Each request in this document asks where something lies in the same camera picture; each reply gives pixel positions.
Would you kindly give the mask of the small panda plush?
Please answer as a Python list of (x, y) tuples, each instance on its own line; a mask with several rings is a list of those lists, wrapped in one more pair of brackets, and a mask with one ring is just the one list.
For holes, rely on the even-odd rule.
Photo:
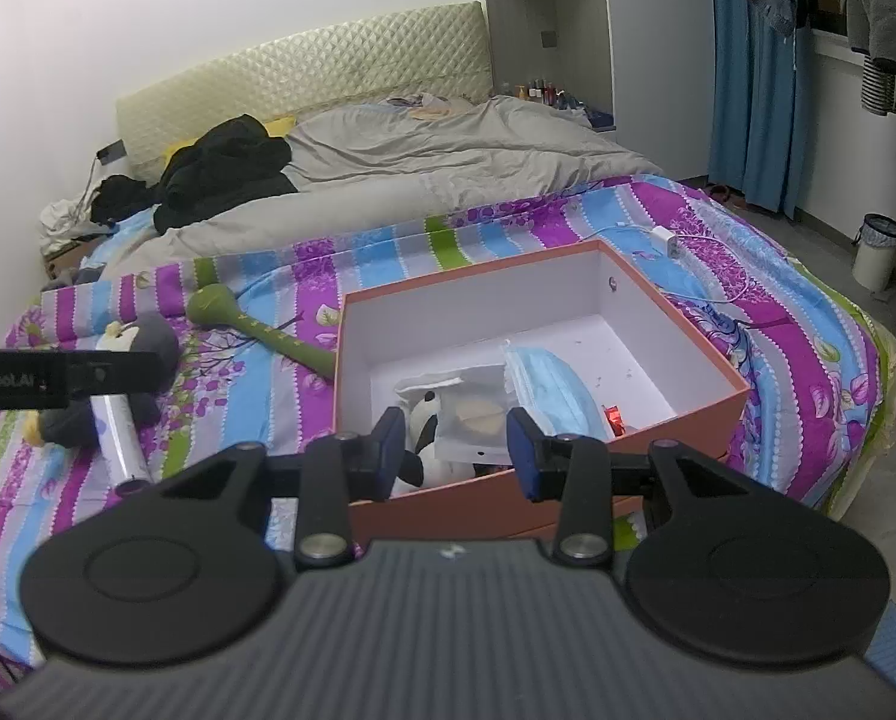
[(434, 438), (438, 427), (439, 401), (434, 390), (425, 390), (407, 411), (407, 454), (394, 481), (392, 494), (404, 496), (443, 483), (443, 463), (436, 458)]

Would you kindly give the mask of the wall power socket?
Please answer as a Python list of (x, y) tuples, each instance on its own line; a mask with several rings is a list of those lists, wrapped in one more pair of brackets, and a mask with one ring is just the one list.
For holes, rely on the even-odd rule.
[(96, 151), (96, 160), (103, 166), (114, 163), (114, 161), (121, 161), (125, 156), (127, 156), (127, 149), (122, 140), (108, 143)]

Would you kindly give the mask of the orange cardboard box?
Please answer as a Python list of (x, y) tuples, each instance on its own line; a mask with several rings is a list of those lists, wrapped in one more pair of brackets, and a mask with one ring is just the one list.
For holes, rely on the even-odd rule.
[(355, 291), (342, 302), (335, 429), (368, 433), (394, 406), (422, 479), (355, 502), (353, 533), (552, 535), (557, 507), (528, 502), (514, 476), (511, 408), (617, 452), (676, 439), (720, 458), (747, 395), (733, 364), (604, 241)]

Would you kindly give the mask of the grey duvet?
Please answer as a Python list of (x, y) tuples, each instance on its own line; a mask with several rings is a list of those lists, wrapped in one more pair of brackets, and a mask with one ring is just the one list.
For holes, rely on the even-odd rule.
[(576, 115), (511, 96), (477, 106), (433, 96), (416, 106), (352, 104), (306, 119), (287, 142), (293, 192), (265, 193), (178, 231), (145, 229), (111, 255), (104, 277), (285, 249), (658, 169)]

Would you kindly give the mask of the white crumpled clothes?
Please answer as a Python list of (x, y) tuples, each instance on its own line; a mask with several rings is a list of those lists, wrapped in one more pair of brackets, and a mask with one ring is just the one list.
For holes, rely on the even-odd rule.
[(55, 254), (72, 242), (106, 236), (109, 232), (109, 224), (91, 219), (88, 200), (57, 200), (39, 213), (38, 242), (43, 255)]

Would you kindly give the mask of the white phone charger plug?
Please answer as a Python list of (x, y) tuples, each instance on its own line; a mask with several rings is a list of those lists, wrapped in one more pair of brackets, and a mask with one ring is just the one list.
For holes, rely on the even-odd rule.
[(675, 259), (679, 255), (681, 249), (681, 241), (677, 232), (667, 229), (667, 227), (656, 224), (649, 229), (649, 239), (654, 249), (668, 259)]

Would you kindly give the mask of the yellow pillow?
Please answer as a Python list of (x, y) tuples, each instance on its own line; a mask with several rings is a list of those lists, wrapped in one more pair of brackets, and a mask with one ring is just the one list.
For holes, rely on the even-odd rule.
[[(298, 119), (295, 115), (283, 115), (283, 117), (278, 117), (278, 119), (274, 119), (273, 121), (265, 122), (265, 132), (267, 132), (269, 137), (287, 137), (288, 133), (292, 132), (296, 122), (298, 122)], [(169, 160), (171, 160), (174, 154), (178, 153), (180, 149), (189, 148), (189, 146), (194, 145), (194, 143), (196, 143), (194, 138), (182, 140), (182, 142), (171, 143), (171, 145), (163, 151), (163, 164), (168, 164)]]

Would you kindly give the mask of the grey wardrobe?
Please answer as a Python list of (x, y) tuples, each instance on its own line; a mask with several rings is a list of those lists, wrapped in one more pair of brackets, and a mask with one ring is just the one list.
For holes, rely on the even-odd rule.
[(534, 82), (610, 115), (615, 142), (672, 179), (708, 171), (713, 0), (485, 0), (493, 81)]

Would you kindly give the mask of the blue face mask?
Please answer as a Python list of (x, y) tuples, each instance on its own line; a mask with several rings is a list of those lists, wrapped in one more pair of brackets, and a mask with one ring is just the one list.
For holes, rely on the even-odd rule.
[(505, 385), (546, 434), (609, 438), (596, 401), (573, 367), (544, 348), (507, 344)]

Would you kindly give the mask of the grey white penguin plush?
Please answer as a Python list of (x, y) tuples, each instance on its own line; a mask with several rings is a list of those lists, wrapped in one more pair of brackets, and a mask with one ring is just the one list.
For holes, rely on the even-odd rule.
[(160, 314), (128, 323), (110, 323), (89, 358), (91, 390), (72, 395), (67, 405), (29, 411), (23, 439), (32, 447), (66, 449), (100, 445), (95, 405), (125, 405), (135, 427), (160, 421), (157, 398), (173, 385), (181, 360), (178, 335)]

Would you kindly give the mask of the clear zip pouch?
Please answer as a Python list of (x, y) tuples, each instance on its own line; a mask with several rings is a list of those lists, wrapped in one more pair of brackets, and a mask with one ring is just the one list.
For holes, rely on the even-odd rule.
[(406, 418), (410, 405), (425, 390), (434, 390), (441, 401), (434, 438), (439, 461), (511, 465), (507, 416), (516, 403), (505, 385), (503, 364), (464, 367), (399, 380), (394, 393)]

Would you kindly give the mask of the small bottles on shelf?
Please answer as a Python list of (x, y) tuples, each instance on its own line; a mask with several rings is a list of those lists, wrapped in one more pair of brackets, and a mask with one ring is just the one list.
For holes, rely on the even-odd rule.
[(578, 121), (586, 122), (596, 132), (610, 132), (615, 128), (614, 115), (610, 112), (588, 106), (585, 101), (568, 93), (566, 89), (557, 88), (553, 83), (547, 83), (544, 80), (534, 80), (527, 85), (502, 82), (496, 88), (496, 94), (505, 94), (505, 96), (521, 99), (521, 101), (539, 103), (560, 110), (564, 114), (575, 117)]

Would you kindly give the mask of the striped colourful bed sheet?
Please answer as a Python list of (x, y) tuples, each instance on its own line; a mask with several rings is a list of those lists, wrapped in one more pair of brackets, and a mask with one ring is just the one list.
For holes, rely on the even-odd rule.
[[(675, 259), (651, 244), (656, 224), (679, 234)], [(140, 445), (153, 473), (169, 476), (235, 440), (293, 450), (331, 426), (327, 383), (254, 341), (192, 327), (184, 309), (196, 289), (224, 284), (251, 316), (327, 348), (352, 291), (586, 238), (622, 252), (749, 382), (729, 465), (845, 514), (896, 439), (896, 339), (778, 242), (663, 177), (614, 177), (581, 192), (55, 289), (32, 301), (5, 343), (88, 349), (116, 320), (168, 320), (181, 366)]]

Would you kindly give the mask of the cream quilted headboard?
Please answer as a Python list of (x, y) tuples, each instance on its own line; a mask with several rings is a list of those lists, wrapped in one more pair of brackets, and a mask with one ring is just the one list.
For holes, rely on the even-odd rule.
[(238, 50), (116, 101), (130, 171), (158, 181), (164, 153), (241, 114), (261, 122), (430, 93), (482, 103), (492, 91), (482, 4), (345, 21)]

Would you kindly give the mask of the small black clothes heap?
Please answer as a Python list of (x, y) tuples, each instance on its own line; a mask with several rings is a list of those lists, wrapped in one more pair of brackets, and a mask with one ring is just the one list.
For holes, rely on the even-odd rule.
[(155, 187), (124, 174), (103, 179), (89, 195), (89, 221), (101, 226), (120, 223), (158, 200)]

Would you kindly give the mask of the blue curtain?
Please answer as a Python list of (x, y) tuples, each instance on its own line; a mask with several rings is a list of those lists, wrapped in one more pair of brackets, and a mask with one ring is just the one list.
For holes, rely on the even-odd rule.
[(812, 31), (781, 37), (749, 0), (713, 0), (715, 96), (708, 177), (773, 215), (796, 215), (811, 119)]

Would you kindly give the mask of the green plush massage stick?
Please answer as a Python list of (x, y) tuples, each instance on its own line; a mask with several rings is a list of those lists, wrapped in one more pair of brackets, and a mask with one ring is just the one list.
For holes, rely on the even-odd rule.
[(316, 376), (332, 382), (335, 374), (335, 355), (308, 341), (290, 337), (280, 328), (254, 319), (239, 307), (235, 294), (223, 284), (209, 284), (197, 289), (185, 306), (185, 315), (192, 323), (205, 328), (230, 328), (257, 341)]

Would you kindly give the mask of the white waste bin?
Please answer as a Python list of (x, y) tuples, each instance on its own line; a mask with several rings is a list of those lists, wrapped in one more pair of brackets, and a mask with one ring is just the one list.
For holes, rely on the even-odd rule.
[(896, 257), (896, 221), (880, 213), (866, 213), (853, 245), (856, 249), (852, 275), (871, 293), (887, 288)]

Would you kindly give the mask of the red foil tea packet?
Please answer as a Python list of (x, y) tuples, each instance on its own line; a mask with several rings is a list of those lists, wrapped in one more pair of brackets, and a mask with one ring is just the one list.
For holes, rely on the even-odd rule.
[(612, 436), (622, 437), (630, 433), (635, 433), (635, 427), (631, 426), (630, 422), (624, 418), (619, 406), (604, 406), (603, 413)]

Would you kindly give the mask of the black clothes pile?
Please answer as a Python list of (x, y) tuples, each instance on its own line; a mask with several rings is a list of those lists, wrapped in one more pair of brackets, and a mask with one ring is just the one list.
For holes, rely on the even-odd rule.
[(292, 162), (285, 137), (272, 137), (242, 114), (178, 149), (155, 187), (158, 234), (210, 220), (253, 200), (296, 193), (283, 169)]

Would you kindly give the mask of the white lilac spray can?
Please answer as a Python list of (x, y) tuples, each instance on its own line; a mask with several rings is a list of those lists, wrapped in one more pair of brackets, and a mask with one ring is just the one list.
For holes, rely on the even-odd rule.
[(89, 399), (96, 436), (112, 488), (119, 496), (134, 494), (151, 483), (139, 433), (127, 395), (96, 395)]

